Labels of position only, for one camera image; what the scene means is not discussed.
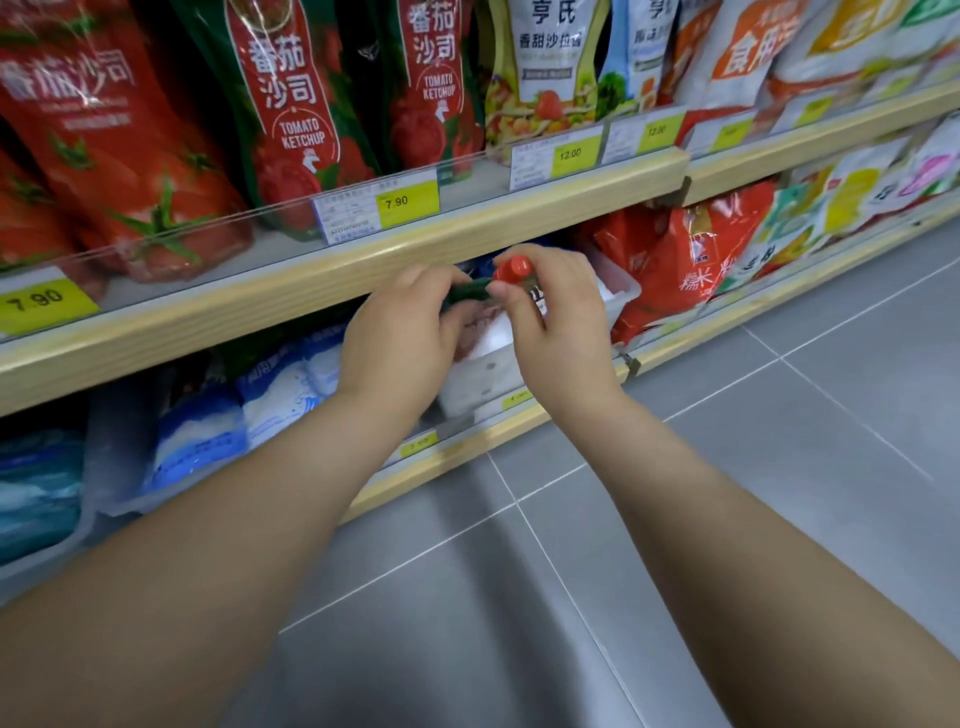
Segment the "person's right hand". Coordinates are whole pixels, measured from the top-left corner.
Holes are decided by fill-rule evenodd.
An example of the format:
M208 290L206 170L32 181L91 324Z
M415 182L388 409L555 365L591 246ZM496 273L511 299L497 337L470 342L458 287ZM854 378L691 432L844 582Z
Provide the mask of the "person's right hand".
M563 426L613 407L625 394L615 374L606 307L594 268L579 250L519 244L495 259L532 261L546 310L545 340L515 357L523 382L552 420Z

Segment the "person's left hand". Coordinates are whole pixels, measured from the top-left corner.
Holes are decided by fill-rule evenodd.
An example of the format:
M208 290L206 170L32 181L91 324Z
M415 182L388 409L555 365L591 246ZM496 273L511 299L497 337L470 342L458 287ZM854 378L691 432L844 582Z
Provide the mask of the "person's left hand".
M334 394L366 432L394 445L413 430L453 363L430 364L414 347L409 269L371 293L351 319Z

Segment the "green pouch with red cap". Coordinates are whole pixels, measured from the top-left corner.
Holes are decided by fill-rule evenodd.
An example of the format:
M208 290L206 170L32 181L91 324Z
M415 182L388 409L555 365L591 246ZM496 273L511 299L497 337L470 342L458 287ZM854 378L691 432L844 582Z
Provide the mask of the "green pouch with red cap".
M534 303L538 303L543 297L534 265L527 256L515 255L501 264L495 264L491 256L486 256L457 263L454 267L464 274L466 279L451 284L440 305L440 313L447 312L462 301L474 301L480 306L478 312L497 315L501 305L488 291L491 282L502 282L520 288Z

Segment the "person's right forearm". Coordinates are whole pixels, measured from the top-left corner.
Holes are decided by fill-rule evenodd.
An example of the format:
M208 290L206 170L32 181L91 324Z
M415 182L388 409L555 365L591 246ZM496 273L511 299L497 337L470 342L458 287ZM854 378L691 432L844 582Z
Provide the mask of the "person's right forearm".
M735 728L960 728L960 661L623 392L534 392Z

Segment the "person's left forearm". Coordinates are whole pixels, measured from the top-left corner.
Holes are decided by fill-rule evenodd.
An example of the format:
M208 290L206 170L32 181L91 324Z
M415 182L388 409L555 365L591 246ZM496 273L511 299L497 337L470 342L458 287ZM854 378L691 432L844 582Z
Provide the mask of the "person's left forearm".
M0 728L210 728L433 394L342 385L0 609Z

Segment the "white packet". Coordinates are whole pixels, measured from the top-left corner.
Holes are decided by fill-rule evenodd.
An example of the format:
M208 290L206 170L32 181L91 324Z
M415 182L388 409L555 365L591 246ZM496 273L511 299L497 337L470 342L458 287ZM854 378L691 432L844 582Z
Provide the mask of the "white packet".
M500 305L486 301L460 334L438 407L445 418L460 418L522 383L509 317Z

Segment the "white and yellow price label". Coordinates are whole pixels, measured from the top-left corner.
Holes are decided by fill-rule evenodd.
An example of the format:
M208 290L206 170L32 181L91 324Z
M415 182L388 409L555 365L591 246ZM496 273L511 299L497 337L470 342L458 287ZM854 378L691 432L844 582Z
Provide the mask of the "white and yellow price label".
M84 319L100 310L59 268L0 279L0 341Z
M675 104L614 118L606 127L600 164L618 164L674 146L687 110Z
M699 122L691 128L683 149L696 160L736 148L749 136L757 114L758 110L751 108Z
M515 144L510 150L510 192L594 169L604 134L604 126L593 125Z
M770 135L777 136L818 122L829 113L836 95L836 90L822 89L793 98L784 106Z
M324 244L337 246L441 212L438 171L378 177L312 199Z

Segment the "clear plastic bin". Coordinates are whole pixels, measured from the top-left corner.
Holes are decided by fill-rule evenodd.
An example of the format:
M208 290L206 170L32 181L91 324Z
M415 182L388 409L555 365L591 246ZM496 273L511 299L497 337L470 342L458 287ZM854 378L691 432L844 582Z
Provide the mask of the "clear plastic bin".
M639 285L629 273L608 259L599 249L586 246L583 249L583 253L594 270L595 283L606 308L607 328L610 330L626 305L640 296L642 292L641 285ZM523 383L520 387L510 390L507 394L501 394L494 400L508 395L510 392L521 388L522 385Z
M238 343L233 349L209 348L169 362L159 370L117 380L93 394L90 438L94 455L93 483L101 489L95 497L106 516L144 515L201 480L217 473L254 450L203 467L174 485L143 492L159 438L159 419L170 401L226 385L242 400L234 381L260 358L286 344L302 346L303 338L263 332L258 341Z

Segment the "blue and white salt bag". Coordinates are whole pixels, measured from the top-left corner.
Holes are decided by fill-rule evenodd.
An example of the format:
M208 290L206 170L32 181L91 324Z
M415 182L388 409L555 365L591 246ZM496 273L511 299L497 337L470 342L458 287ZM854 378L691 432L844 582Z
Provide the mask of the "blue and white salt bag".
M308 375L321 401L329 399L336 392L348 325L347 322L337 323L302 338L301 346Z
M159 416L157 443L142 492L162 490L247 450L244 413L229 386L214 385L170 400Z
M253 451L318 407L321 397L304 352L286 344L234 380L242 401L247 449Z

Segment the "green and red ketchup pouch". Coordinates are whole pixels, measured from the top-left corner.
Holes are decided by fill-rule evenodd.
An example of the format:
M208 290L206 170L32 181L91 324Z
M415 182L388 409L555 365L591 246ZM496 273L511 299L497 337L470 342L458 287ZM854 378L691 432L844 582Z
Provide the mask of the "green and red ketchup pouch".
M484 147L468 57L473 0L373 0L383 63L386 151L397 171L468 179Z
M246 187L265 221L321 232L313 197L375 179L335 0L171 0L233 112Z

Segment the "blue salad dressing pouch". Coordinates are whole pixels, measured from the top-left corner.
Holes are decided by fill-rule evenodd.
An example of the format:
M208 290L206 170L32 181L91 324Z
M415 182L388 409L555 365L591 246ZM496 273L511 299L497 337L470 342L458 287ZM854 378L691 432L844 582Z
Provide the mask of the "blue salad dressing pouch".
M644 114L657 105L679 0L610 0L596 119Z

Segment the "colourful printed bag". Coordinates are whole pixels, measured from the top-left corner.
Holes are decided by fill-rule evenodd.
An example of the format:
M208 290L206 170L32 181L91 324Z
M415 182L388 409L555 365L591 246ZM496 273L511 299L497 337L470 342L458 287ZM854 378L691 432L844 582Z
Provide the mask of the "colourful printed bag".
M774 204L751 243L752 282L799 261L866 221L879 182L901 156L909 133L894 132L781 174Z

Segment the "white and orange bag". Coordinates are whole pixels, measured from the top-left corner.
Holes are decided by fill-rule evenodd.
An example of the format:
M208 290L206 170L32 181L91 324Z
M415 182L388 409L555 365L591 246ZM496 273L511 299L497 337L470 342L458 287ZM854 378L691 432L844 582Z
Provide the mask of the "white and orange bag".
M657 101L686 107L678 145L696 125L754 107L808 7L809 0L678 0Z

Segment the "large red ketchup pouch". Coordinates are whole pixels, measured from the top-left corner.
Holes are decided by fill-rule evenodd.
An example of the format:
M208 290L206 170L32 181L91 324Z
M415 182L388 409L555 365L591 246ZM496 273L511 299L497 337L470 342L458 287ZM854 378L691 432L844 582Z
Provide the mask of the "large red ketchup pouch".
M141 19L135 0L0 0L0 117L71 222L143 212L161 176L245 212L178 60Z
M93 301L105 295L106 275L82 255L44 182L0 145L0 275L50 262Z

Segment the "teal blue bag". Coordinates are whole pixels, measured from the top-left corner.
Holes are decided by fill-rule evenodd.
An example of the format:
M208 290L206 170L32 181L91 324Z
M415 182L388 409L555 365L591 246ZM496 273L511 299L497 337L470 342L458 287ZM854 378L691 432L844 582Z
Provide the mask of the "teal blue bag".
M82 514L85 441L35 430L0 440L0 566L66 540Z

